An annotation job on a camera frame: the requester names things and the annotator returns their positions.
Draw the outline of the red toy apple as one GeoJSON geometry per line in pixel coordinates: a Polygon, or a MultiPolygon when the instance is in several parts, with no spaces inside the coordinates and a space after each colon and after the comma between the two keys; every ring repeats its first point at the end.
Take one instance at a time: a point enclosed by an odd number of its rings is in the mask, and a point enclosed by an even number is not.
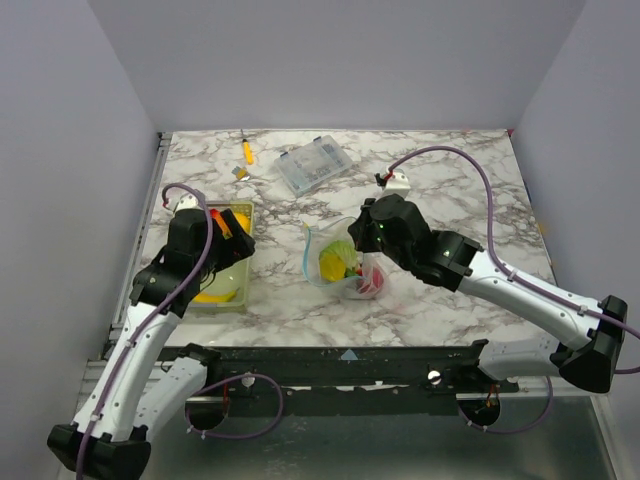
{"type": "Polygon", "coordinates": [[[368,276],[356,282],[356,292],[363,298],[373,298],[380,294],[385,286],[385,275],[379,267],[373,267],[368,276]]]}

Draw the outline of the clear zip top bag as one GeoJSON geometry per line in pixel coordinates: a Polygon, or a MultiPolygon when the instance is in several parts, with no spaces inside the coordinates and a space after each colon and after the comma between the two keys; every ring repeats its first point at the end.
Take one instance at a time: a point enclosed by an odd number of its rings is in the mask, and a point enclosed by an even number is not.
{"type": "Polygon", "coordinates": [[[305,279],[329,296],[369,300],[385,292],[386,275],[371,254],[356,250],[348,232],[354,217],[343,217],[325,227],[303,224],[305,279]]]}

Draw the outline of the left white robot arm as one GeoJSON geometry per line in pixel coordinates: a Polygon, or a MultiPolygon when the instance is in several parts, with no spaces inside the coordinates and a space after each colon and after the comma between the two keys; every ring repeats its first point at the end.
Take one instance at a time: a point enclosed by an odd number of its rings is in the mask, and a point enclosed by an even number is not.
{"type": "Polygon", "coordinates": [[[222,372],[201,347],[151,390],[145,388],[166,341],[207,278],[253,255],[255,241],[231,209],[178,210],[167,243],[133,280],[116,346],[93,392],[74,419],[56,425],[52,453],[79,479],[138,479],[151,442],[195,391],[214,393],[222,372]]]}

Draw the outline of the green toy cabbage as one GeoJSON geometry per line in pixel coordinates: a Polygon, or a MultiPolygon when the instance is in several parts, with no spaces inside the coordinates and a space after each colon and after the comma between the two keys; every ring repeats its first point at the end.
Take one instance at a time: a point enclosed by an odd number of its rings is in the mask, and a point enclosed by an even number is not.
{"type": "Polygon", "coordinates": [[[356,269],[359,265],[359,255],[354,245],[346,240],[335,240],[322,251],[323,254],[333,254],[339,257],[347,269],[356,269]]]}

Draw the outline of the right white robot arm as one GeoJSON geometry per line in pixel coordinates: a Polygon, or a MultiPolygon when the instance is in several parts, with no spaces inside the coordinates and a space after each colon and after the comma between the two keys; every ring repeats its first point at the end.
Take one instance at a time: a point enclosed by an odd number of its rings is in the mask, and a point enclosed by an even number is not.
{"type": "Polygon", "coordinates": [[[362,253],[382,253],[423,283],[499,306],[543,330],[537,339],[487,344],[460,379],[480,392],[513,376],[558,376],[591,393],[610,390],[628,305],[570,293],[495,260],[478,242],[433,230],[397,194],[368,199],[348,233],[362,253]]]}

